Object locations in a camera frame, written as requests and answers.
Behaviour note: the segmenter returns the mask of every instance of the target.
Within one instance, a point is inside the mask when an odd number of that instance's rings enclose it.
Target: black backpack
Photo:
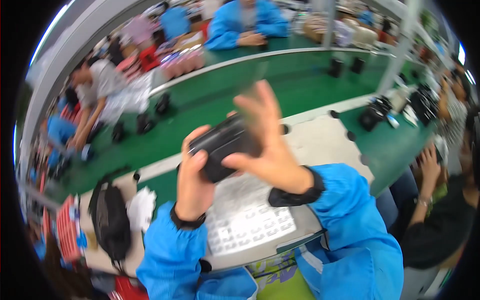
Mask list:
[[[131,245],[130,221],[120,189],[112,185],[111,177],[119,169],[106,174],[93,190],[88,212],[92,216],[96,240],[112,260],[112,266],[125,274],[121,261],[125,260]]]

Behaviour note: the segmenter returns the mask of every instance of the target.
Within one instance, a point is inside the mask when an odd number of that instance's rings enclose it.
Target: grey t-shirt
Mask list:
[[[109,60],[97,60],[90,67],[90,72],[92,84],[81,84],[76,89],[82,109],[94,107],[98,99],[117,93],[127,85],[123,75]]]
[[[465,120],[467,119],[467,108],[462,102],[457,100],[451,88],[448,89],[447,97],[447,109],[452,120],[450,122],[442,120],[438,133],[445,138],[450,148],[458,146],[462,142]]]
[[[254,31],[257,24],[257,10],[255,8],[243,8],[241,10],[241,21],[245,31]]]

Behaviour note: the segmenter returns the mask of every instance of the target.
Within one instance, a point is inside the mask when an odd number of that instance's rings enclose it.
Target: black cuff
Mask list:
[[[199,228],[206,219],[206,215],[203,214],[198,218],[196,221],[183,221],[180,220],[180,218],[177,216],[177,213],[175,212],[175,206],[177,203],[173,205],[172,209],[170,210],[170,218],[172,219],[172,222],[175,224],[177,229],[183,229],[183,230],[195,230]]]
[[[284,206],[300,206],[304,204],[310,204],[317,201],[325,191],[324,182],[322,177],[317,172],[310,169],[308,166],[302,166],[307,168],[313,175],[313,187],[309,188],[304,194],[297,195],[287,193],[277,188],[273,188],[268,196],[268,202],[273,207]]]

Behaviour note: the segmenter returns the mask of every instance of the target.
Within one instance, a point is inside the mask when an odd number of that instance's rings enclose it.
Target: green workbench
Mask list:
[[[88,163],[75,160],[62,177],[53,198],[63,201],[69,193],[83,193],[92,189],[107,172],[129,165],[139,169],[180,152],[183,138],[193,129],[204,124],[217,124],[226,113],[234,109],[232,99],[245,84],[251,84],[256,67],[268,62],[266,78],[275,91],[283,117],[295,115],[310,109],[337,103],[346,99],[374,93],[391,59],[390,55],[377,55],[358,51],[318,51],[318,46],[302,36],[272,39],[268,51],[284,50],[283,54],[261,56],[257,48],[205,52],[207,66],[228,62],[246,56],[253,56],[233,64],[226,64],[209,72],[201,73],[188,80],[180,81],[168,88],[171,94],[171,109],[159,118],[153,113],[153,104],[160,94],[151,97],[148,113],[155,118],[156,126],[145,135],[135,134],[136,115],[124,114],[121,120],[129,133],[120,144],[111,141],[111,128],[105,128],[95,138],[92,147],[96,156]],[[326,74],[332,57],[344,61],[340,78]],[[359,57],[366,61],[361,74],[348,70],[352,60]],[[406,61],[402,72],[410,82],[410,69],[418,68]],[[390,130],[382,124],[375,132],[367,134],[357,124],[358,110],[341,114],[347,129],[358,135],[356,141],[360,151],[370,159],[370,168],[376,178],[372,193],[392,183],[414,155],[421,149],[429,130],[400,126]],[[145,181],[139,187],[148,185],[157,192],[160,201],[175,199],[175,173],[168,172]]]

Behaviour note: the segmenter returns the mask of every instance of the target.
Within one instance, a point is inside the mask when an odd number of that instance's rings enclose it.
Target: packaging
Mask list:
[[[192,48],[196,45],[204,44],[204,35],[201,31],[195,31],[184,36],[179,37],[177,44],[175,45],[175,50],[185,50]]]

